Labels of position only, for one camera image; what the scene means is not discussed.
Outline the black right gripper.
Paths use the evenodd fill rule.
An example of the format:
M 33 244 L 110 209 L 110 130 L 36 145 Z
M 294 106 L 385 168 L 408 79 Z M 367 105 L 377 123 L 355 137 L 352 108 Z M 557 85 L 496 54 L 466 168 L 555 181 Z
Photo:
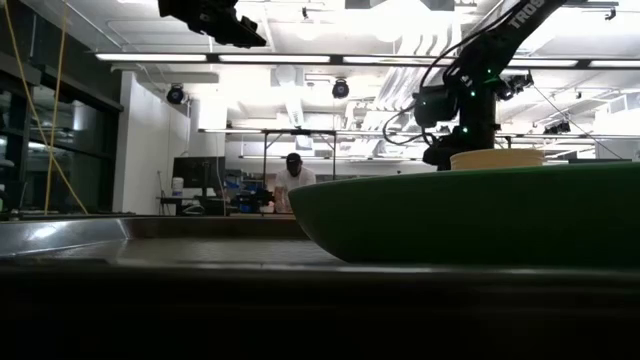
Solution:
M 454 132 L 437 138 L 423 153 L 424 163 L 438 170 L 451 169 L 451 157 L 469 151 L 492 149 L 495 133 Z

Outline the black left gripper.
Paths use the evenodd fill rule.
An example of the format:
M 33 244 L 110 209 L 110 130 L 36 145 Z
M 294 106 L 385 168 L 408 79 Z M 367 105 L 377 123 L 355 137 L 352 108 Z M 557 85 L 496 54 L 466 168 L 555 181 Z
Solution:
M 258 24 L 246 16 L 238 17 L 237 1 L 201 0 L 197 16 L 201 32 L 222 45 L 246 49 L 264 47 L 266 40 L 258 34 Z

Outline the orange mug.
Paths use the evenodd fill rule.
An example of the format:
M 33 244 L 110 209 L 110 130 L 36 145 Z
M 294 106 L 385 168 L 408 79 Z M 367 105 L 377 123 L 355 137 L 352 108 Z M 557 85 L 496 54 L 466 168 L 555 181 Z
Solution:
M 543 163 L 544 154 L 536 149 L 484 149 L 450 157 L 451 169 L 454 171 L 536 167 Z

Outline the green plate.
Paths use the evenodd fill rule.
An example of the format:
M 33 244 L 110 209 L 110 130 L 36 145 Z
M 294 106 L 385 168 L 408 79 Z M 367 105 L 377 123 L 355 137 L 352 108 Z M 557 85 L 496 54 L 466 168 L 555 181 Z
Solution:
M 289 195 L 307 236 L 350 263 L 640 269 L 640 164 L 444 171 Z

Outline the long ceiling light strip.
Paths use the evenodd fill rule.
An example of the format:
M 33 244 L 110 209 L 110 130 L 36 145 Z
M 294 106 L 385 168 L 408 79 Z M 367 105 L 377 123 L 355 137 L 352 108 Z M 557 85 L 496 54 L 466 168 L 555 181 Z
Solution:
M 432 56 L 309 55 L 277 53 L 95 53 L 100 61 L 151 64 L 331 65 L 426 67 Z M 560 59 L 516 57 L 510 69 L 640 70 L 640 59 Z

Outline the person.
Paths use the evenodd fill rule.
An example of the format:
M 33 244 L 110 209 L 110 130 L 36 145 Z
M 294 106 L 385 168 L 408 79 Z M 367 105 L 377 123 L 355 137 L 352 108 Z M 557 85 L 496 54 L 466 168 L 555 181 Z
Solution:
M 285 159 L 286 169 L 276 174 L 274 199 L 276 213 L 291 213 L 289 192 L 316 183 L 316 174 L 303 166 L 298 153 L 289 153 Z

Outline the black computer monitor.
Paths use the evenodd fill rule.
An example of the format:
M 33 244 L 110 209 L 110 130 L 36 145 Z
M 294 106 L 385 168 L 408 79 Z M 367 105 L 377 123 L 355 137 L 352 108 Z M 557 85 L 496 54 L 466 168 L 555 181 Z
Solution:
M 183 180 L 185 189 L 207 189 L 207 195 L 218 195 L 225 175 L 224 157 L 176 157 L 173 177 Z

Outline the background work table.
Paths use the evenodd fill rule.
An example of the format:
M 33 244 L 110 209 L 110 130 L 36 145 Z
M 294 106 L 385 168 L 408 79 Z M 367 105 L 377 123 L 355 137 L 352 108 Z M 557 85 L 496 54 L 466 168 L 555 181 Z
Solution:
M 173 205 L 176 216 L 226 216 L 227 203 L 217 197 L 158 197 L 161 206 Z

